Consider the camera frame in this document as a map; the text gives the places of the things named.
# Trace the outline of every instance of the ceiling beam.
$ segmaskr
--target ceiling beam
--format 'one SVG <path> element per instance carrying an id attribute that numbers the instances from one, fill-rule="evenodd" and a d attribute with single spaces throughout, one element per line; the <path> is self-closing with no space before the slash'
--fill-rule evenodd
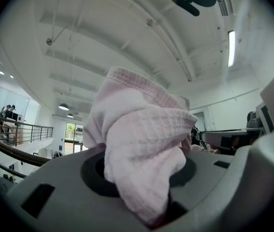
<path id="1" fill-rule="evenodd" d="M 53 57 L 53 53 L 50 48 L 46 51 L 46 56 L 51 57 L 51 58 Z M 94 66 L 94 65 L 89 64 L 89 63 L 87 63 L 81 59 L 78 59 L 78 58 L 74 58 L 74 59 L 70 58 L 68 61 L 68 57 L 69 57 L 69 55 L 67 53 L 63 53 L 63 52 L 54 50 L 54 58 L 57 60 L 61 60 L 65 63 L 76 65 L 84 70 L 93 72 L 93 73 L 98 74 L 103 77 L 105 77 L 107 74 L 107 71 L 101 67 Z"/>
<path id="2" fill-rule="evenodd" d="M 206 54 L 207 52 L 215 51 L 219 49 L 224 50 L 225 43 L 227 42 L 228 42 L 227 40 L 223 40 L 220 43 L 212 43 L 212 44 L 202 45 L 202 46 L 193 48 L 187 51 L 187 57 L 191 58 L 194 56 L 198 56 L 200 54 Z"/>
<path id="3" fill-rule="evenodd" d="M 92 107 L 92 105 L 76 103 L 76 102 L 73 102 L 72 104 L 70 104 L 69 102 L 67 102 L 66 99 L 61 99 L 61 98 L 58 98 L 57 102 L 58 102 L 58 104 L 68 103 L 67 105 L 69 107 L 69 111 L 82 112 L 82 113 L 87 113 L 87 114 L 90 113 L 91 107 Z"/>
<path id="4" fill-rule="evenodd" d="M 74 93 L 59 89 L 59 88 L 54 88 L 54 93 L 64 95 L 64 96 L 67 96 L 67 97 L 70 97 L 70 98 L 73 98 L 73 99 L 76 99 L 76 100 L 79 100 L 79 101 L 87 102 L 89 104 L 93 103 L 93 99 L 91 99 L 91 98 L 86 98 L 86 97 L 83 97 L 81 95 L 74 94 Z"/>
<path id="5" fill-rule="evenodd" d="M 80 26 L 82 20 L 83 20 L 83 8 L 85 7 L 86 3 L 87 3 L 88 0 L 82 0 L 81 4 L 79 5 L 79 9 L 78 9 L 78 12 L 77 12 L 77 17 L 78 17 L 78 22 L 77 22 L 77 27 Z"/>
<path id="6" fill-rule="evenodd" d="M 74 123 L 74 124 L 78 124 L 78 125 L 84 125 L 84 122 L 82 121 L 82 118 L 80 118 L 80 120 L 76 119 L 76 117 L 74 117 L 74 119 L 68 118 L 66 115 L 53 115 L 54 118 L 58 118 L 62 121 L 68 122 L 68 123 Z"/>
<path id="7" fill-rule="evenodd" d="M 173 28 L 170 22 L 163 15 L 163 12 L 160 12 L 148 0 L 138 0 L 139 2 L 137 0 L 127 1 L 135 5 L 146 16 L 148 16 L 151 21 L 153 21 L 153 24 L 156 25 L 157 28 L 164 34 L 164 36 L 168 39 L 169 43 L 174 47 L 174 49 L 178 53 L 179 60 L 177 62 L 180 64 L 180 68 L 182 69 L 188 81 L 195 80 L 196 77 L 194 66 L 192 61 L 186 57 L 185 45 L 183 44 L 181 37 L 178 35 L 177 31 Z M 163 23 L 167 30 L 164 30 L 164 28 L 160 26 L 160 24 Z"/>
<path id="8" fill-rule="evenodd" d="M 181 57 L 179 56 L 177 47 L 174 45 L 173 41 L 170 40 L 169 36 L 164 32 L 163 28 L 158 27 L 159 21 L 156 20 L 150 15 L 148 14 L 146 11 L 142 10 L 142 8 L 135 2 L 132 2 L 131 0 L 129 0 L 129 2 L 132 2 L 138 9 L 142 10 L 144 13 L 146 13 L 147 18 L 140 16 L 139 13 L 134 13 L 133 10 L 131 10 L 129 7 L 127 7 L 127 4 L 125 3 L 125 5 L 123 5 L 121 2 L 119 2 L 118 0 L 107 0 L 111 3 L 114 3 L 115 5 L 119 6 L 120 8 L 122 8 L 123 10 L 125 10 L 126 12 L 128 12 L 130 15 L 132 15 L 133 17 L 135 17 L 137 20 L 139 20 L 142 24 L 144 24 L 144 28 L 142 30 L 139 30 L 138 32 L 134 33 L 131 37 L 129 37 L 125 42 L 122 43 L 120 50 L 125 50 L 125 48 L 135 39 L 138 37 L 138 35 L 143 32 L 144 30 L 148 29 L 150 30 L 150 32 L 161 42 L 162 46 L 168 51 L 168 53 L 170 54 L 170 56 L 173 58 L 175 65 L 179 65 L 181 70 L 183 71 L 183 63 L 179 62 L 179 60 L 181 59 Z M 184 70 L 183 71 L 184 74 L 187 76 L 187 79 L 190 79 L 189 73 L 188 71 Z M 161 73 L 158 72 L 156 73 L 155 76 L 151 76 L 152 78 L 155 77 L 155 79 L 160 79 Z"/>
<path id="9" fill-rule="evenodd" d="M 55 81 L 65 83 L 67 85 L 71 85 L 71 86 L 74 86 L 74 87 L 79 87 L 79 88 L 84 89 L 84 90 L 88 90 L 88 91 L 91 91 L 91 92 L 96 93 L 98 91 L 98 88 L 96 88 L 93 85 L 89 85 L 87 83 L 80 82 L 76 79 L 70 80 L 69 78 L 67 78 L 65 76 L 62 76 L 62 75 L 59 75 L 59 74 L 51 73 L 49 78 L 53 79 Z"/>
<path id="10" fill-rule="evenodd" d="M 52 26 L 52 20 L 53 20 L 52 14 L 45 12 L 42 19 L 40 20 L 40 23 L 44 23 L 44 24 L 48 24 L 48 25 Z M 59 28 L 64 28 L 70 24 L 70 21 L 71 20 L 69 18 L 65 18 L 63 16 L 57 16 L 57 18 L 55 20 L 55 26 L 59 27 Z M 74 32 L 79 33 L 87 38 L 92 39 L 93 41 L 96 41 L 96 42 L 104 45 L 105 47 L 107 47 L 110 50 L 112 50 L 113 52 L 119 54 L 120 56 L 127 59 L 128 61 L 130 61 L 137 67 L 141 68 L 149 76 L 153 75 L 154 68 L 152 66 L 146 64 L 144 61 L 142 61 L 138 57 L 134 56 L 133 54 L 128 53 L 127 51 L 122 51 L 120 45 L 107 39 L 106 36 L 95 32 L 93 29 L 86 28 L 86 27 L 84 27 L 84 25 L 82 25 L 82 27 L 79 27 L 78 29 L 74 29 Z M 156 80 L 163 87 L 165 87 L 165 88 L 169 87 L 169 82 L 165 78 L 159 76 L 156 78 Z"/>

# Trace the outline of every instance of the metal railing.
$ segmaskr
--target metal railing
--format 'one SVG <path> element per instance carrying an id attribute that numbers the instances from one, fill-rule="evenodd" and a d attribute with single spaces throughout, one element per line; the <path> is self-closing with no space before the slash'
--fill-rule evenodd
<path id="1" fill-rule="evenodd" d="M 8 145 L 20 145 L 52 137 L 53 127 L 30 125 L 0 117 L 0 140 Z"/>
<path id="2" fill-rule="evenodd" d="M 23 133 L 20 133 L 20 131 L 23 132 L 23 130 L 30 131 L 24 132 L 24 134 L 30 134 L 30 136 L 23 136 Z M 37 157 L 28 154 L 24 151 L 13 148 L 12 146 L 17 146 L 24 142 L 33 142 L 37 140 L 42 140 L 44 138 L 52 137 L 53 127 L 30 125 L 0 117 L 0 135 L 3 134 L 6 134 L 8 136 L 0 136 L 0 152 L 16 160 L 38 167 L 42 166 L 50 160 L 47 158 Z M 0 164 L 0 168 L 20 178 L 26 177 L 24 174 L 18 173 L 10 168 L 3 166 L 2 164 Z"/>

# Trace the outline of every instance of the air vent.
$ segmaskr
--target air vent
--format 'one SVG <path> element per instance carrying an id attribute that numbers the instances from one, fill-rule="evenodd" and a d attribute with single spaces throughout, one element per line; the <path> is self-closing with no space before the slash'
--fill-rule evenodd
<path id="1" fill-rule="evenodd" d="M 222 13 L 222 16 L 228 16 L 228 8 L 226 6 L 225 0 L 224 1 L 218 1 L 220 10 Z"/>

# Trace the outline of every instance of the computer monitor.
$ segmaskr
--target computer monitor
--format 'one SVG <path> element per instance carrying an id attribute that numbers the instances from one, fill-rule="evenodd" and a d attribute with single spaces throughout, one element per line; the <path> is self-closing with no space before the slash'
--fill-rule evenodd
<path id="1" fill-rule="evenodd" d="M 14 119 L 15 121 L 17 121 L 17 117 L 18 117 L 18 114 L 16 114 L 16 113 L 12 114 L 12 119 Z"/>
<path id="2" fill-rule="evenodd" d="M 274 124 L 268 112 L 267 106 L 262 102 L 256 107 L 257 115 L 261 119 L 265 133 L 269 134 L 274 131 Z"/>
<path id="3" fill-rule="evenodd" d="M 6 111 L 5 118 L 12 118 L 13 112 Z"/>

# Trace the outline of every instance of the white wall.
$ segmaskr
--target white wall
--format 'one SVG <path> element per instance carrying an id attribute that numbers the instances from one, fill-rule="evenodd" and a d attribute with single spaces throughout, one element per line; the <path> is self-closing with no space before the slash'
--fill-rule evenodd
<path id="1" fill-rule="evenodd" d="M 33 143 L 24 143 L 24 144 L 20 144 L 20 145 L 17 145 L 17 146 L 12 146 L 13 148 L 16 148 L 18 150 L 21 150 L 25 153 L 28 153 L 28 154 L 32 154 L 33 152 L 41 149 L 41 148 L 45 148 L 47 147 L 48 145 L 51 145 L 53 143 L 53 139 L 52 138 L 47 138 L 47 139 L 42 139 L 41 141 L 40 140 L 37 140 Z M 0 152 L 0 164 L 6 166 L 6 167 L 9 167 L 10 165 L 16 163 L 17 160 Z"/>
<path id="2" fill-rule="evenodd" d="M 207 131 L 244 129 L 248 113 L 255 111 L 256 106 L 262 102 L 259 94 L 260 90 L 255 90 L 237 96 L 236 99 L 231 98 L 190 112 L 204 113 Z"/>
<path id="3" fill-rule="evenodd" d="M 53 109 L 55 98 L 39 47 L 35 16 L 35 0 L 10 1 L 0 15 L 0 59 L 34 100 Z"/>
<path id="4" fill-rule="evenodd" d="M 25 90 L 22 89 L 15 81 L 12 81 L 12 80 L 11 82 L 7 82 L 6 80 L 0 79 L 0 86 L 16 94 L 19 94 L 31 99 L 30 95 L 27 92 L 25 92 Z"/>
<path id="5" fill-rule="evenodd" d="M 209 76 L 174 93 L 190 101 L 190 109 L 197 109 L 240 96 L 259 88 L 259 81 L 251 67 L 233 66 L 217 76 Z"/>
<path id="6" fill-rule="evenodd" d="M 274 10 L 265 4 L 263 12 L 261 25 L 264 33 L 256 39 L 261 49 L 254 49 L 260 54 L 255 55 L 251 61 L 261 89 L 274 78 Z"/>
<path id="7" fill-rule="evenodd" d="M 30 99 L 24 117 L 24 123 L 35 125 L 36 117 L 39 110 L 39 103 Z"/>
<path id="8" fill-rule="evenodd" d="M 43 148 L 43 149 L 40 149 L 38 151 L 38 156 L 39 157 L 43 157 L 43 158 L 52 159 L 55 151 L 59 151 L 59 150 L 58 149 L 57 150 L 48 149 L 48 147 L 47 148 Z"/>
<path id="9" fill-rule="evenodd" d="M 54 141 L 53 144 L 47 147 L 47 149 L 59 151 L 59 146 L 61 145 L 62 152 L 64 151 L 66 123 L 67 122 L 64 119 L 53 117 L 51 126 L 53 127 L 52 138 L 54 139 Z"/>
<path id="10" fill-rule="evenodd" d="M 51 127 L 53 122 L 52 116 L 52 111 L 49 108 L 44 105 L 40 105 L 35 125 Z"/>
<path id="11" fill-rule="evenodd" d="M 33 173 L 37 169 L 39 169 L 39 167 L 28 164 L 28 163 L 23 163 L 23 165 L 22 165 L 21 161 L 19 161 L 19 160 L 14 163 L 14 167 L 15 167 L 16 172 L 19 172 L 24 175 L 30 175 L 31 173 Z M 11 173 L 8 173 L 0 168 L 0 177 L 3 177 L 4 174 L 7 174 L 8 177 L 12 176 Z M 17 183 L 19 183 L 20 181 L 23 180 L 23 178 L 17 177 L 15 175 L 13 175 L 13 178 L 16 180 Z"/>
<path id="12" fill-rule="evenodd" d="M 0 111 L 6 105 L 15 105 L 15 113 L 24 117 L 29 98 L 0 86 Z"/>

